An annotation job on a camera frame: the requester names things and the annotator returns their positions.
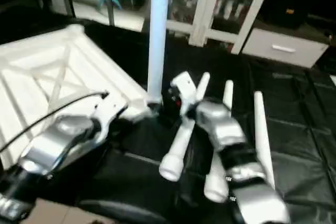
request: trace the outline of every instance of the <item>white drawer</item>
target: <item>white drawer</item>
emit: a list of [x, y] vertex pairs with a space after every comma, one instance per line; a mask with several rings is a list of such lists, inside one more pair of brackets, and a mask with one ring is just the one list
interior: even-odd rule
[[328, 45], [254, 28], [244, 54], [311, 68]]

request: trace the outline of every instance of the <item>glass door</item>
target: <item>glass door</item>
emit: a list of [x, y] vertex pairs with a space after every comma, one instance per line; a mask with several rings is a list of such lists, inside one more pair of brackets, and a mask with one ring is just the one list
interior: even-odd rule
[[252, 26], [263, 0], [208, 0], [201, 45], [220, 45], [237, 54]]
[[201, 23], [206, 0], [169, 0], [167, 13], [168, 34], [198, 44], [197, 28]]

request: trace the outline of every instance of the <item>white truss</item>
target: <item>white truss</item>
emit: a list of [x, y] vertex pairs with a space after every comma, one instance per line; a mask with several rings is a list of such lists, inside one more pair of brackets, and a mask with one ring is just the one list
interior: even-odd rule
[[[0, 146], [35, 120], [94, 91], [147, 101], [148, 94], [83, 32], [65, 29], [0, 46]], [[81, 100], [60, 113], [91, 114], [99, 97]], [[37, 125], [1, 155], [5, 168], [52, 118]]]

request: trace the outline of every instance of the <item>black table surface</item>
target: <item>black table surface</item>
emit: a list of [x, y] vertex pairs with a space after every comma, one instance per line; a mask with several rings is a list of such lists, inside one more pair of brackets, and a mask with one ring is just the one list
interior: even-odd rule
[[[14, 8], [0, 15], [0, 44], [71, 23], [83, 24], [85, 33], [102, 50], [146, 86], [148, 34]], [[196, 83], [203, 72], [211, 74], [209, 97], [221, 99], [225, 81], [234, 81], [233, 116], [251, 144], [253, 93], [263, 92], [276, 188], [289, 207], [292, 223], [336, 223], [336, 89], [329, 76], [168, 38], [163, 89], [185, 70]], [[134, 223], [184, 219], [227, 223], [226, 204], [211, 203], [203, 195], [212, 149], [200, 129], [192, 135], [180, 181], [160, 177], [158, 165], [177, 127], [158, 118], [130, 126], [57, 175], [42, 197]]]

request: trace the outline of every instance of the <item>white plastic rod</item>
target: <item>white plastic rod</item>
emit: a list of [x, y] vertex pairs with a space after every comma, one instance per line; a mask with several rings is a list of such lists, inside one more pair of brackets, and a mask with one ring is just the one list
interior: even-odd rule
[[254, 115], [256, 151], [258, 158], [266, 170], [268, 182], [275, 188], [271, 151], [267, 132], [263, 95], [260, 91], [254, 93]]
[[[233, 82], [226, 81], [223, 102], [231, 109], [233, 99]], [[221, 159], [214, 152], [210, 167], [210, 172], [206, 175], [204, 184], [204, 195], [209, 200], [217, 203], [222, 203], [228, 196], [228, 186], [225, 180], [225, 170], [222, 166]]]
[[[209, 73], [204, 73], [195, 93], [195, 99], [201, 100], [209, 83]], [[193, 133], [195, 121], [183, 118], [178, 128], [169, 152], [163, 157], [159, 166], [159, 173], [167, 180], [176, 182], [180, 179], [183, 170], [183, 158]]]
[[161, 101], [168, 0], [151, 0], [148, 94]]

